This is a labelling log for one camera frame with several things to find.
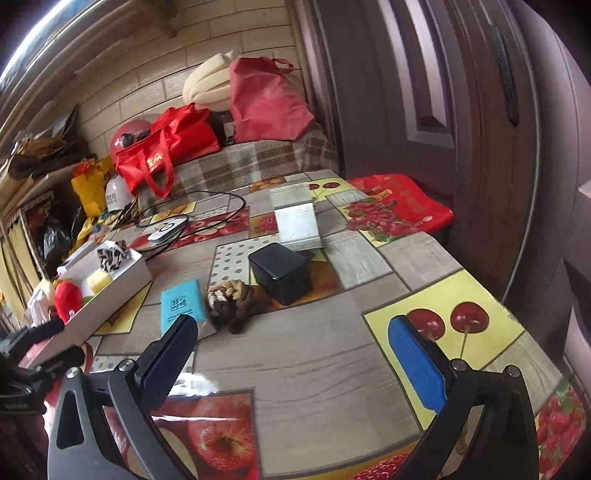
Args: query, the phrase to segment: door panel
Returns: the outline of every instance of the door panel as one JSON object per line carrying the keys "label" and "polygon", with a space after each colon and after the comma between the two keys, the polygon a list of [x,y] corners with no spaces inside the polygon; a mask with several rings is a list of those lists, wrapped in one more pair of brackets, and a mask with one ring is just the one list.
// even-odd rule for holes
{"label": "door panel", "polygon": [[531,73],[504,0],[294,1],[324,47],[325,65],[307,51],[332,86],[346,176],[402,173],[451,206],[446,248],[502,299],[537,175]]}
{"label": "door panel", "polygon": [[429,12],[417,0],[397,2],[395,9],[389,0],[317,0],[315,6],[339,108],[346,175],[403,171],[451,199],[453,123]]}
{"label": "door panel", "polygon": [[[451,0],[472,111],[472,171],[458,172],[449,251],[502,300],[521,255],[537,176],[534,93],[525,51],[497,0]],[[499,34],[517,97],[508,111],[495,54]]]}

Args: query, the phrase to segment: teal notebook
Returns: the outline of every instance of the teal notebook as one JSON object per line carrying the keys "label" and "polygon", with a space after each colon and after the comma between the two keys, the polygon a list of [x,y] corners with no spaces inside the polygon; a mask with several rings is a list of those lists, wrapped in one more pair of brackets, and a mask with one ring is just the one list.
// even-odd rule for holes
{"label": "teal notebook", "polygon": [[198,325],[207,322],[199,291],[199,280],[190,280],[162,292],[160,334],[164,335],[178,316],[183,314],[193,317]]}

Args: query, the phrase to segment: white cardboard box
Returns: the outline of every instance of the white cardboard box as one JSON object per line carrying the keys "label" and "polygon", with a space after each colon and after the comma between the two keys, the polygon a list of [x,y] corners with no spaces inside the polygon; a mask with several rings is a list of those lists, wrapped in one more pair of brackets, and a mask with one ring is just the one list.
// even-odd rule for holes
{"label": "white cardboard box", "polygon": [[[111,247],[114,244],[114,242],[106,241],[98,247]],[[95,249],[72,265],[66,277],[80,287],[83,297],[89,296],[92,293],[86,279],[99,267],[100,262]],[[145,260],[140,253],[133,249],[129,249],[129,258],[121,264],[119,270],[111,272],[110,275],[113,282],[84,305],[66,323],[61,333],[49,339],[29,366],[37,366],[72,345],[81,345],[111,315],[152,281],[152,274],[148,270]]]}

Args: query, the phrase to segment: red tote bag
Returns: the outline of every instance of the red tote bag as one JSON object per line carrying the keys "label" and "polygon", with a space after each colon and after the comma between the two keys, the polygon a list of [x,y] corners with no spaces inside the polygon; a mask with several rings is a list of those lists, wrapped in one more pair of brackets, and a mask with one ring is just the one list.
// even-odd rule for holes
{"label": "red tote bag", "polygon": [[[117,153],[115,170],[133,195],[146,182],[159,198],[167,197],[174,182],[174,165],[220,150],[208,116],[209,110],[196,111],[193,104],[171,107],[152,124],[149,136]],[[160,170],[166,174],[163,188],[152,177]]]}
{"label": "red tote bag", "polygon": [[284,77],[293,70],[287,60],[268,57],[230,64],[236,142],[297,140],[307,130],[314,115],[297,87]]}

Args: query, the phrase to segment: plaid blanket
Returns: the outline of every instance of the plaid blanket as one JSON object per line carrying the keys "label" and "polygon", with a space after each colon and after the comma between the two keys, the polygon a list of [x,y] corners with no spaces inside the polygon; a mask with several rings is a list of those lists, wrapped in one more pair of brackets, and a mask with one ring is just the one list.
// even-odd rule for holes
{"label": "plaid blanket", "polygon": [[[166,201],[154,195],[146,184],[138,189],[139,211],[143,212],[142,217],[151,216],[210,196],[190,193],[193,190],[229,192],[259,180],[325,168],[339,171],[337,152],[320,126],[313,124],[294,142],[262,140],[236,144],[179,165],[175,167],[173,188]],[[165,182],[163,171],[154,178],[160,185]]]}

